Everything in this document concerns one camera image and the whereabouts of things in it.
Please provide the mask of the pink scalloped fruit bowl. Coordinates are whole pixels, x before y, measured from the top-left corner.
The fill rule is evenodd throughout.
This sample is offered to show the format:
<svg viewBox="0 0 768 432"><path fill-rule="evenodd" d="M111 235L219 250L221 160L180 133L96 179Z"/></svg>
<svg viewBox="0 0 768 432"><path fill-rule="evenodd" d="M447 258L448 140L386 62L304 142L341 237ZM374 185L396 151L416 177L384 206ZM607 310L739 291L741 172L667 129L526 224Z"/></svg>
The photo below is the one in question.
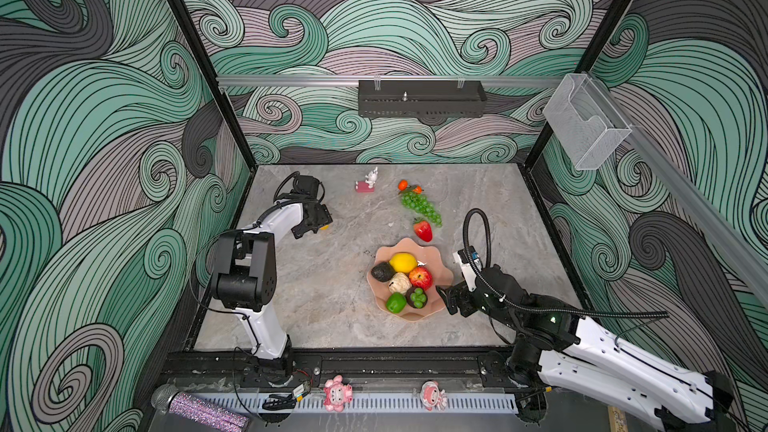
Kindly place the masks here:
<svg viewBox="0 0 768 432"><path fill-rule="evenodd" d="M454 279L435 246L422 246L410 238L380 247L367 281L374 304L383 312L416 322L446 308L438 294Z"/></svg>

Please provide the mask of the yellow fake lemon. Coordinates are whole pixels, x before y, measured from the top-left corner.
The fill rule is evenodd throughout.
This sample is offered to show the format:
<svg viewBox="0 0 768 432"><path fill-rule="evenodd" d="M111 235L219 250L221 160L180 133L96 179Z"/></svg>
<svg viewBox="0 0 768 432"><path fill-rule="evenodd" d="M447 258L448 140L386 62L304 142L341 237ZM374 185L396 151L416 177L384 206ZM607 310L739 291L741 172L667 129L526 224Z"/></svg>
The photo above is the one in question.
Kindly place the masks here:
<svg viewBox="0 0 768 432"><path fill-rule="evenodd" d="M417 258L407 252L394 254L388 263L396 273L403 273L406 275L419 266Z"/></svg>

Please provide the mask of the red fake strawberry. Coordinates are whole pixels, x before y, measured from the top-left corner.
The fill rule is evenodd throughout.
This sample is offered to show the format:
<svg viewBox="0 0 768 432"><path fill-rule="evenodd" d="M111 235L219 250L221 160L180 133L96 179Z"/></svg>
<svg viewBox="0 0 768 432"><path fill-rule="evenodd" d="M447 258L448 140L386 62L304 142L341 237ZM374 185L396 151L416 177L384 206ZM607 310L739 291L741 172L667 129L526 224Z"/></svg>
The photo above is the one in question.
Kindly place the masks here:
<svg viewBox="0 0 768 432"><path fill-rule="evenodd" d="M433 230L428 220L417 218L413 223L413 232L422 242L429 243L433 240Z"/></svg>

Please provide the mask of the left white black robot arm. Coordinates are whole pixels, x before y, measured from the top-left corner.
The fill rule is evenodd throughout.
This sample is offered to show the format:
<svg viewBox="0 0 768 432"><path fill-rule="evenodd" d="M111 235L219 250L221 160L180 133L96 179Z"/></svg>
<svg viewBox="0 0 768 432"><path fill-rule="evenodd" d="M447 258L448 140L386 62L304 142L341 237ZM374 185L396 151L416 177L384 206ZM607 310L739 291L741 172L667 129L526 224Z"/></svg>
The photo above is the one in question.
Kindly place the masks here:
<svg viewBox="0 0 768 432"><path fill-rule="evenodd" d="M288 375L293 369L290 338L272 305L278 282L276 246L286 237L298 240L332 223L324 197L318 178L293 172L252 225L222 233L214 247L211 295L243 325L255 364L275 373Z"/></svg>

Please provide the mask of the dark fake avocado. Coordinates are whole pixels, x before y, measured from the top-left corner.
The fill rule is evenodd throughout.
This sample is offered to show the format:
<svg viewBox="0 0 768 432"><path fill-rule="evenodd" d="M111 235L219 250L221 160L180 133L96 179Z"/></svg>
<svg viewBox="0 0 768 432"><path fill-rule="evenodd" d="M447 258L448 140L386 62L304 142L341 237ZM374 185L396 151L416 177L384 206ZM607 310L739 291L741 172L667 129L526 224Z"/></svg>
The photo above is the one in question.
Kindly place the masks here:
<svg viewBox="0 0 768 432"><path fill-rule="evenodd" d="M380 262L370 271L371 277L378 282L389 283L396 274L395 269L389 262Z"/></svg>

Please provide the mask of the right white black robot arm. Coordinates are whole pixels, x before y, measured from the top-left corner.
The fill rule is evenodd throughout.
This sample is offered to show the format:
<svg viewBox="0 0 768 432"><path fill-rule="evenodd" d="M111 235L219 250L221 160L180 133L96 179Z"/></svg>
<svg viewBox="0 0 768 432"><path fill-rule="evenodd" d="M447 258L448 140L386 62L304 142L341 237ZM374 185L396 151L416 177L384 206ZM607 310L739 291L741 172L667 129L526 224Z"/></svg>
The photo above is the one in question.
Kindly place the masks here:
<svg viewBox="0 0 768 432"><path fill-rule="evenodd" d="M450 314L484 314L491 327L515 334L506 367L519 385L518 410L532 420L544 412L529 401L546 388L578 392L627 412L659 431L739 431L744 425L731 407L735 393L716 371L699 373L670 363L628 343L599 324L603 313L527 292L511 275L479 256L470 244L473 218L488 231L487 214L470 209L462 223L456 254L462 282L438 294Z"/></svg>

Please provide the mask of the dark purple fake mangosteen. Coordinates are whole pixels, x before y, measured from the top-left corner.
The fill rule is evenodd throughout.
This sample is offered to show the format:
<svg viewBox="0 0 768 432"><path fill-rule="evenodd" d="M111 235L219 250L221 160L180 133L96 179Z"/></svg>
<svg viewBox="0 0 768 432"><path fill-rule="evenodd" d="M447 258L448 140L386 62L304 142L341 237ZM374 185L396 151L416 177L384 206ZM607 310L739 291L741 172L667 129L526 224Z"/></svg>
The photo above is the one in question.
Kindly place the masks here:
<svg viewBox="0 0 768 432"><path fill-rule="evenodd" d="M423 309L428 304L428 296L421 287L412 286L405 294L407 304L415 309Z"/></svg>

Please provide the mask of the red fake apple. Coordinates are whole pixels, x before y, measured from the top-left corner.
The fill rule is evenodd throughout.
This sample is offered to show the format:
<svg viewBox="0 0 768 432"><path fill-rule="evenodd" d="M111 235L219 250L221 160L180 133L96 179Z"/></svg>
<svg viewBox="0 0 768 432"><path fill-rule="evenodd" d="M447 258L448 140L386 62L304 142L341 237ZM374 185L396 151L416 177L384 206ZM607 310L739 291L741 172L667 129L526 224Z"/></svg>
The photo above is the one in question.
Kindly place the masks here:
<svg viewBox="0 0 768 432"><path fill-rule="evenodd" d="M408 277L412 286L421 287L424 291L433 285L433 277L429 270L424 266L418 266L409 272Z"/></svg>

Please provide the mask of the green fake lime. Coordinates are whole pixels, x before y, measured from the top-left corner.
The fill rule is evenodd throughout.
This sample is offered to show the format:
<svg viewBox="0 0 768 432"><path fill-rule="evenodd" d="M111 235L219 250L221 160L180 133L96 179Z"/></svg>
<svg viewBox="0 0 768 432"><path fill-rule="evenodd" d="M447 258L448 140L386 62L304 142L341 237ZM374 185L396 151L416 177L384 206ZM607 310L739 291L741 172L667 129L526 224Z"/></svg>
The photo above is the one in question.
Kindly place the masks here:
<svg viewBox="0 0 768 432"><path fill-rule="evenodd" d="M401 313L407 305L406 297L400 292L393 292L385 303L385 308L392 314Z"/></svg>

